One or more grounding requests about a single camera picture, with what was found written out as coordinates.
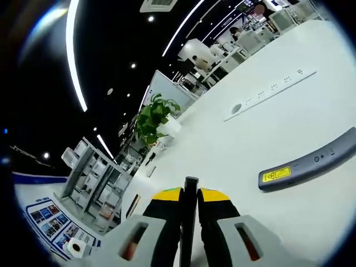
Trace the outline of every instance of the green plant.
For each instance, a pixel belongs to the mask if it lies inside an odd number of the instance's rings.
[[[147,145],[152,145],[158,138],[165,136],[157,132],[157,127],[168,122],[166,116],[169,113],[180,111],[180,106],[174,100],[165,100],[161,96],[161,93],[153,95],[151,103],[137,117],[136,134]]]

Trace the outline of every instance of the wall poster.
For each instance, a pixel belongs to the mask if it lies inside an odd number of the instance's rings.
[[[39,201],[26,207],[26,217],[53,252],[65,260],[72,259],[73,256],[66,249],[66,242],[71,238],[82,240],[94,249],[100,247],[100,240],[71,221],[51,199],[46,197]]]

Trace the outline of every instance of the blue stripe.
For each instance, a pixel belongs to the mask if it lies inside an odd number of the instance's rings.
[[[63,176],[33,176],[26,174],[12,174],[14,184],[25,185],[42,185],[42,184],[57,184],[67,182],[67,178]]]

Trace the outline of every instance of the white flower pot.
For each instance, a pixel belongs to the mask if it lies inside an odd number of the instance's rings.
[[[178,133],[180,132],[182,126],[180,123],[170,114],[166,117],[168,122],[166,124],[161,124],[157,128],[157,132],[161,132],[164,135],[169,135],[172,138],[177,137]]]

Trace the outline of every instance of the ceiling vent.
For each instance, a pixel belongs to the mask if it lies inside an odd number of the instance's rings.
[[[170,12],[178,0],[144,0],[140,12]]]

